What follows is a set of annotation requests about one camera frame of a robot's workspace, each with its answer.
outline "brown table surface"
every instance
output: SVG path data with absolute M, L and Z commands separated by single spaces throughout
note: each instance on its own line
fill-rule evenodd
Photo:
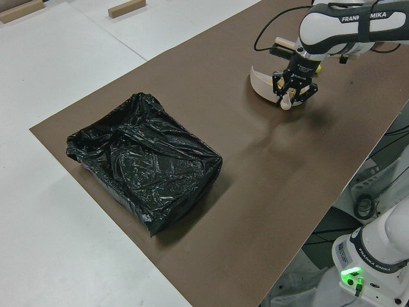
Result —
M 347 65 L 326 60 L 319 92 L 290 111 L 257 96 L 251 65 L 269 74 L 287 62 L 254 52 L 254 39 L 303 2 L 262 1 L 31 129 L 195 307 L 257 306 L 407 100 L 404 48 Z M 280 19 L 261 45 L 295 40 L 302 14 Z M 139 91 L 224 158 L 206 197 L 154 238 L 65 155 L 68 135 Z

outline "garbage bag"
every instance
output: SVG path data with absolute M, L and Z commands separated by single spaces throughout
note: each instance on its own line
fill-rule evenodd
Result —
M 66 154 L 90 170 L 151 236 L 181 219 L 222 166 L 217 152 L 144 93 L 69 136 Z

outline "black plastic bag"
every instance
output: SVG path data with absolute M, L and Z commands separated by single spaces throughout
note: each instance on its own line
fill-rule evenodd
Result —
M 155 235 L 185 215 L 216 180 L 222 157 L 152 95 L 132 95 L 67 139 L 67 156 Z

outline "green indicator light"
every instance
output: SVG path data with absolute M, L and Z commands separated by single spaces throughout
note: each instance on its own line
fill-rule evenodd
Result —
M 361 272 L 362 272 L 362 268 L 360 267 L 352 267 L 351 269 L 343 270 L 341 271 L 341 279 L 343 280 L 345 284 L 349 285 L 348 280 L 352 276 L 356 276 Z M 358 278 L 358 283 L 362 284 L 362 278 Z

